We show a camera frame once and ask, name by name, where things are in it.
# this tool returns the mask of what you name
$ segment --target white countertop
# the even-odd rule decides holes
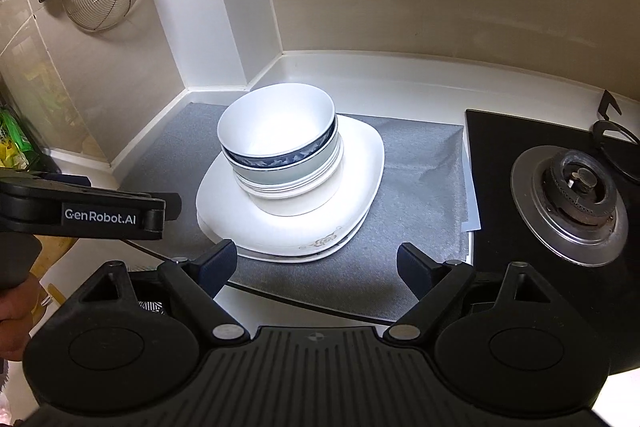
[[[352,53],[289,53],[256,87],[274,82],[305,82],[321,87],[339,112],[439,123],[465,124],[465,110],[475,108],[588,129],[596,120],[602,90],[549,76],[472,62],[410,56]],[[614,121],[640,134],[640,104],[617,97],[623,116]],[[130,267],[158,261],[119,241],[80,240],[44,278],[70,295],[105,261],[122,259]],[[309,311],[225,287],[216,297],[252,334],[260,325],[342,327],[356,321]],[[14,417],[25,417],[36,404],[12,364],[6,393]],[[640,369],[607,380],[594,410],[612,427],[640,425]]]

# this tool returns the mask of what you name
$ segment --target white wall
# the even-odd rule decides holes
[[[271,0],[155,0],[186,87],[245,86],[282,52]]]
[[[62,0],[0,0],[0,90],[42,147],[113,160],[184,89],[154,0],[77,28]]]

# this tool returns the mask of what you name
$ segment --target bowl rim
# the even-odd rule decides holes
[[[265,156],[264,154],[257,155],[257,154],[238,153],[238,152],[232,150],[231,147],[228,147],[224,143],[223,139],[220,137],[220,124],[224,121],[225,114],[229,110],[229,108],[232,107],[235,103],[240,102],[240,100],[244,99],[245,97],[252,95],[253,93],[260,92],[263,89],[270,89],[270,90],[282,89],[282,87],[284,87],[284,86],[305,86],[305,89],[308,87],[308,88],[311,88],[311,90],[319,91],[322,94],[322,96],[325,97],[331,103],[332,114],[334,115],[334,117],[331,119],[329,124],[327,126],[325,126],[324,129],[322,129],[321,132],[319,132],[316,136],[314,136],[312,139],[308,140],[304,144],[297,145],[293,149],[289,149],[289,150],[286,150],[286,151],[283,151],[283,152],[278,152],[278,153],[275,153],[275,154],[272,154],[272,155],[269,155],[269,156]],[[225,111],[222,113],[222,115],[220,116],[220,119],[218,120],[218,125],[216,127],[216,133],[218,135],[218,141],[220,142],[220,145],[222,145],[223,150],[226,149],[226,150],[230,151],[232,154],[235,154],[236,156],[244,156],[245,158],[254,158],[254,159],[255,158],[274,158],[274,157],[277,157],[277,156],[284,156],[286,154],[291,154],[292,152],[295,152],[295,151],[298,151],[298,150],[300,150],[302,148],[305,148],[307,145],[315,142],[319,137],[322,136],[322,134],[326,133],[326,131],[329,129],[329,127],[332,126],[332,124],[334,123],[336,118],[337,118],[337,115],[335,114],[334,99],[332,99],[329,96],[329,94],[327,92],[325,92],[324,90],[320,89],[319,87],[312,86],[311,84],[305,84],[303,82],[281,82],[279,84],[272,84],[271,86],[265,86],[265,87],[261,87],[259,89],[255,89],[255,90],[249,91],[244,96],[241,96],[235,102],[233,102],[231,105],[229,105],[225,109]]]
[[[289,169],[294,165],[301,165],[304,162],[310,160],[311,158],[315,158],[315,156],[317,156],[319,153],[321,153],[322,151],[324,151],[324,149],[326,147],[329,146],[329,144],[334,141],[335,139],[335,135],[338,134],[338,116],[336,115],[334,118],[335,121],[335,125],[334,125],[334,131],[329,135],[329,139],[324,143],[324,145],[318,149],[316,152],[314,152],[312,155],[307,156],[306,158],[300,160],[299,162],[296,163],[290,163],[289,165],[281,165],[278,167],[248,167],[247,165],[242,165],[240,163],[238,163],[237,161],[235,161],[233,158],[231,158],[228,155],[228,151],[226,149],[226,147],[222,146],[222,153],[225,155],[225,158],[229,161],[229,163],[231,163],[232,166],[237,166],[238,168],[241,169],[247,169],[249,171],[255,171],[255,172],[274,172],[274,171],[284,171],[284,169]]]

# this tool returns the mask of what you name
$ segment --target stacked bowl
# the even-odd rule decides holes
[[[274,216],[316,210],[342,181],[344,144],[334,102],[306,84],[252,91],[218,122],[222,152],[238,185]]]

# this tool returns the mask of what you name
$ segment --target stacked plate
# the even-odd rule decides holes
[[[196,197],[198,222],[246,257],[304,263],[334,253],[361,227],[380,186],[378,132],[337,116],[313,86],[245,95],[220,118],[218,138],[222,153]]]

